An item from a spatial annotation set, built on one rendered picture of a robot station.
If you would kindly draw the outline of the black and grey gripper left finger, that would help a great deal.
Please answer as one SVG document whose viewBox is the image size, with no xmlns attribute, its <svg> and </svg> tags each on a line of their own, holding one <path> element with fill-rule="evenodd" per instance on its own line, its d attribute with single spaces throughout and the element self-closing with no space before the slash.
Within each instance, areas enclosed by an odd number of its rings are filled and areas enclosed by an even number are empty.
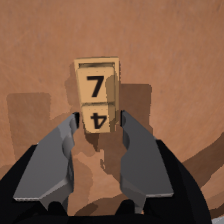
<svg viewBox="0 0 224 224">
<path fill-rule="evenodd" d="M 32 145 L 0 180 L 0 224 L 47 215 L 52 201 L 67 213 L 74 191 L 71 150 L 79 128 L 80 114 L 74 112 L 36 145 Z M 64 156 L 65 155 L 65 156 Z"/>
</svg>

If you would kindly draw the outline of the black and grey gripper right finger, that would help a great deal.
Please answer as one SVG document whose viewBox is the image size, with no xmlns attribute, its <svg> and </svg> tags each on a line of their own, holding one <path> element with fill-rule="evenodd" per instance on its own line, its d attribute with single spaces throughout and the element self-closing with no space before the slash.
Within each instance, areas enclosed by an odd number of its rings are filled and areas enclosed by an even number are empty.
<svg viewBox="0 0 224 224">
<path fill-rule="evenodd" d="M 170 224 L 212 224 L 206 200 L 184 165 L 127 111 L 120 112 L 123 145 L 120 190 L 135 213 Z"/>
</svg>

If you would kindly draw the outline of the tan cube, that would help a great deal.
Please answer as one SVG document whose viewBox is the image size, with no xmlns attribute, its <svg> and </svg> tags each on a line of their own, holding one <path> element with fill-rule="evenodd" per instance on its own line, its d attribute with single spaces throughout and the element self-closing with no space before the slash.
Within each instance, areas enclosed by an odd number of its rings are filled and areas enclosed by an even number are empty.
<svg viewBox="0 0 224 224">
<path fill-rule="evenodd" d="M 108 103 L 85 103 L 81 107 L 85 133 L 115 131 L 115 105 Z"/>
<path fill-rule="evenodd" d="M 115 101 L 114 67 L 112 63 L 82 64 L 77 70 L 80 102 Z"/>
</svg>

